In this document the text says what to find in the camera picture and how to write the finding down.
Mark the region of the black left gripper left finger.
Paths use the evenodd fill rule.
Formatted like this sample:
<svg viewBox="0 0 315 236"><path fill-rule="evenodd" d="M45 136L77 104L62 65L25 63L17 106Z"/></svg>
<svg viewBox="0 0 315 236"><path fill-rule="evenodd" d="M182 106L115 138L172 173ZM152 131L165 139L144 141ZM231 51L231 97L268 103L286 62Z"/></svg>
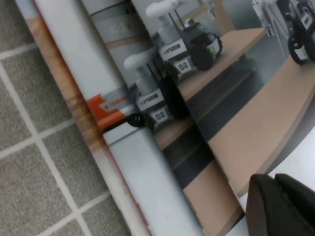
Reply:
<svg viewBox="0 0 315 236"><path fill-rule="evenodd" d="M304 236L305 221L268 175L251 176L246 221L251 236Z"/></svg>

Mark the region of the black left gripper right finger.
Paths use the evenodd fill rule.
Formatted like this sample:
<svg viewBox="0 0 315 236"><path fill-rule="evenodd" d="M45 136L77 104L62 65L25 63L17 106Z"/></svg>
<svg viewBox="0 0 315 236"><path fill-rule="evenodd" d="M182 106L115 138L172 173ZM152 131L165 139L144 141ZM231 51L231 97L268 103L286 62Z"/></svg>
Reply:
<svg viewBox="0 0 315 236"><path fill-rule="evenodd" d="M276 236L315 234L315 192L287 174L276 174L280 199L274 207Z"/></svg>

